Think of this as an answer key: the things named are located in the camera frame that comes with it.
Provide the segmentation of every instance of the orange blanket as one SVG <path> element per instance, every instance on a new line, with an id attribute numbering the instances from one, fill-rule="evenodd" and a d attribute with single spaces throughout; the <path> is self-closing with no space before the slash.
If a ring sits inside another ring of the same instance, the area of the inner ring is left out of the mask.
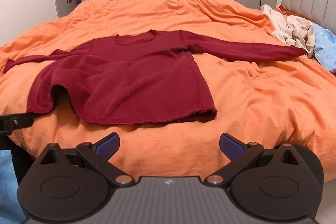
<path id="1" fill-rule="evenodd" d="M 1 71 L 8 58 L 71 50 L 97 37 L 156 30 L 188 30 L 237 42 L 282 45 L 274 26 L 259 10 L 233 0 L 90 0 L 70 15 L 44 23 L 0 48 Z M 135 178 L 139 175 L 206 175 L 228 159 L 219 150 L 222 132 L 266 148 L 300 143 L 321 159 L 325 180 L 336 177 L 336 78 L 305 56 L 272 63 L 227 62 L 194 55 L 218 110 L 210 122 L 102 126 L 80 120 L 66 93 L 31 128 L 12 140 L 37 156 L 49 142 L 72 148 L 118 132 L 120 150 L 110 160 Z M 25 112 L 30 86 L 52 61 L 26 63 L 0 78 L 0 113 Z"/>

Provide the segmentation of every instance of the beige cloth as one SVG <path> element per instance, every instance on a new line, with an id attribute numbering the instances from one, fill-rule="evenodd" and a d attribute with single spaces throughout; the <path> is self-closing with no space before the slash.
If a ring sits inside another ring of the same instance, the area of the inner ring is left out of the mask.
<path id="1" fill-rule="evenodd" d="M 315 30 L 310 20 L 298 16 L 285 18 L 269 5 L 263 5 L 261 13 L 268 15 L 273 22 L 276 30 L 272 35 L 275 38 L 288 45 L 304 48 L 307 57 L 312 57 L 315 46 Z"/>

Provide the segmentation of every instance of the light blue cloth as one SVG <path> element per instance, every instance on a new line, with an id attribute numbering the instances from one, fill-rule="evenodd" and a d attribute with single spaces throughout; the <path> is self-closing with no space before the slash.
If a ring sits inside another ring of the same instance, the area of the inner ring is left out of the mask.
<path id="1" fill-rule="evenodd" d="M 329 72 L 336 73 L 336 36 L 313 23 L 315 29 L 314 54 L 316 60 Z"/>
<path id="2" fill-rule="evenodd" d="M 17 188 L 11 151 L 0 150 L 0 224 L 18 224 L 26 219 L 17 201 Z"/>

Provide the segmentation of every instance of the screw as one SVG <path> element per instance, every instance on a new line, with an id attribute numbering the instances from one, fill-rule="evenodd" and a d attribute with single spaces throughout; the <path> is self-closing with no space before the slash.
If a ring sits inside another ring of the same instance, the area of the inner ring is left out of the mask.
<path id="1" fill-rule="evenodd" d="M 128 184 L 132 182 L 132 178 L 129 175 L 120 175 L 115 178 L 115 181 L 119 184 Z"/>
<path id="2" fill-rule="evenodd" d="M 211 175 L 207 177 L 207 181 L 211 184 L 219 184 L 222 183 L 224 178 L 219 175 Z"/>

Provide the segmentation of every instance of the red long-sleeved shirt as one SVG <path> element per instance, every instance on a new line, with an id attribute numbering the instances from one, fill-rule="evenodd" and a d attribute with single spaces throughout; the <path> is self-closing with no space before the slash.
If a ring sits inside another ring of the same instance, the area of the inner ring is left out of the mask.
<path id="1" fill-rule="evenodd" d="M 217 110 L 192 53 L 250 62 L 292 59 L 296 47 L 227 42 L 187 31 L 98 38 L 66 52 L 9 59 L 4 73 L 27 62 L 56 60 L 33 82 L 27 112 L 48 113 L 51 89 L 64 86 L 73 110 L 99 124 L 208 121 Z"/>

